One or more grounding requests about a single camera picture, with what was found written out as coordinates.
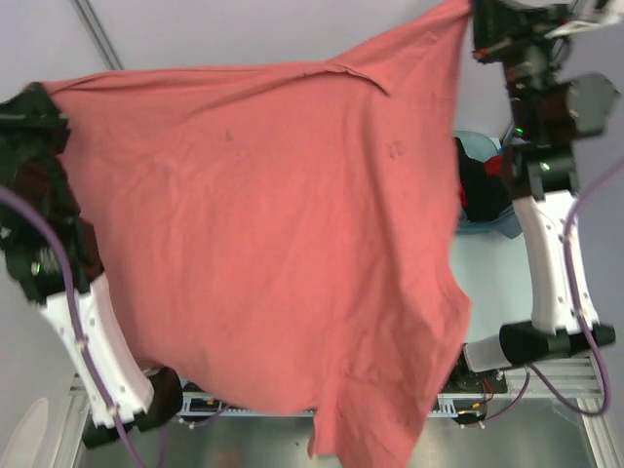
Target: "metal frame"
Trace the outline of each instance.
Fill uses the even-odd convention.
[[[544,361],[538,367],[566,398],[597,399],[603,393],[589,357]],[[494,395],[495,399],[512,398],[518,394],[525,384],[527,373],[524,369],[507,370],[504,374],[509,390],[506,394]],[[466,395],[462,393],[443,394],[442,396],[463,400],[482,397],[482,395],[478,394]],[[524,398],[551,399],[553,395],[544,383],[532,374]]]
[[[83,22],[85,29],[91,36],[97,52],[109,70],[123,70],[124,64],[117,55],[106,31],[104,30],[98,15],[89,0],[69,0],[76,9],[78,17]]]
[[[596,399],[579,400],[582,410],[596,411],[601,401]],[[624,466],[622,447],[613,438],[614,431],[608,417],[583,417],[583,424],[598,468],[620,468]]]
[[[225,403],[219,402],[218,407],[210,410],[195,410],[191,409],[191,403],[193,400],[206,401],[212,396],[203,392],[184,392],[184,400],[182,403],[182,409],[178,413],[181,418],[184,417],[211,417],[216,412],[223,409]],[[239,416],[239,417],[258,417],[258,416],[271,416],[271,414],[265,414],[261,412],[249,411],[248,409],[226,409],[220,413],[222,416]],[[314,411],[312,409],[292,414],[286,417],[314,417]],[[429,413],[429,417],[438,418],[454,418],[457,417],[457,409],[455,408],[455,402],[452,398],[438,397],[437,408],[433,409]]]
[[[87,394],[68,395],[65,401],[65,423],[58,440],[57,449],[50,462],[50,468],[72,468],[80,463],[82,451],[82,432],[89,416]]]

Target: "red t-shirt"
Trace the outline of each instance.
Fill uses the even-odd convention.
[[[467,0],[339,57],[48,83],[136,359],[312,451],[404,468],[469,301],[449,269]]]

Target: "white wall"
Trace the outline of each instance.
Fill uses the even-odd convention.
[[[579,36],[565,74],[600,71],[624,93],[623,50],[624,25]],[[624,156],[624,99],[609,120],[607,135],[579,142],[576,156],[582,185]],[[624,445],[624,174],[589,202],[579,229],[592,298],[601,318],[619,333],[619,344],[605,354],[615,397],[609,418]]]
[[[0,100],[30,81],[102,70],[98,53],[65,0],[3,0],[0,39]],[[48,398],[50,423],[38,460],[43,462],[58,441],[55,431],[63,423],[61,404],[73,373],[60,341],[26,303],[0,257],[0,459],[28,408]]]

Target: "black object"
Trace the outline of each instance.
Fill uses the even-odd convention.
[[[57,159],[68,138],[67,117],[40,83],[0,104],[0,183],[53,227],[67,251],[75,288],[87,293],[103,267],[93,226],[80,218]],[[46,240],[6,206],[0,206],[0,249],[28,300],[44,304],[48,296],[64,291],[59,264]]]
[[[615,342],[615,329],[611,325],[596,324],[592,337],[599,346]],[[590,349],[583,333],[568,334],[565,330],[549,334],[536,330],[531,321],[504,325],[499,333],[500,346],[505,358],[513,366],[575,356]]]
[[[450,373],[442,392],[483,394],[483,384],[487,381],[495,394],[504,395],[508,391],[507,380],[505,379],[504,374],[500,380],[497,380],[497,374],[498,372],[496,370],[487,370],[484,372],[471,371],[468,367],[468,363],[466,362],[466,358],[462,353]]]
[[[605,131],[619,93],[599,73],[557,82],[557,39],[546,35],[571,20],[568,5],[530,8],[512,0],[472,0],[472,6],[473,56],[481,63],[502,63],[514,122],[527,142],[510,148],[512,198],[575,192],[571,143]]]
[[[162,368],[158,373],[150,376],[149,381],[154,387],[154,399],[149,411],[137,414],[133,422],[124,424],[126,432],[135,427],[140,432],[161,427],[182,408],[182,387],[174,370]],[[105,446],[117,440],[119,440],[119,434],[115,428],[96,427],[92,420],[87,424],[82,436],[82,442],[87,449]]]
[[[186,385],[182,388],[183,392],[198,392],[198,393],[206,393],[204,390],[199,388],[199,385],[193,382],[186,382]]]
[[[488,408],[485,405],[481,405],[479,410],[466,409],[466,412],[458,414],[452,420],[460,426],[470,426],[472,424],[479,424],[488,418]]]
[[[205,400],[201,398],[194,398],[190,404],[191,411],[217,411],[221,405],[221,401],[214,398]]]
[[[461,142],[455,139],[459,179],[463,188],[463,209],[472,222],[487,222],[497,219],[509,206],[511,199],[502,180],[489,175],[486,165],[469,157]]]

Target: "red object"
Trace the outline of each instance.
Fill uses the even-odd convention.
[[[487,390],[484,393],[489,393],[489,397],[484,401],[484,403],[489,403],[494,399],[494,389],[491,387],[487,380],[484,380],[483,386],[484,390]]]
[[[459,198],[461,198],[461,206],[464,208],[468,207],[468,197],[466,196],[466,189],[463,187],[459,187]]]
[[[496,156],[489,158],[486,162],[486,172],[487,175],[492,176],[500,176],[500,166],[503,162],[503,155],[497,154]]]

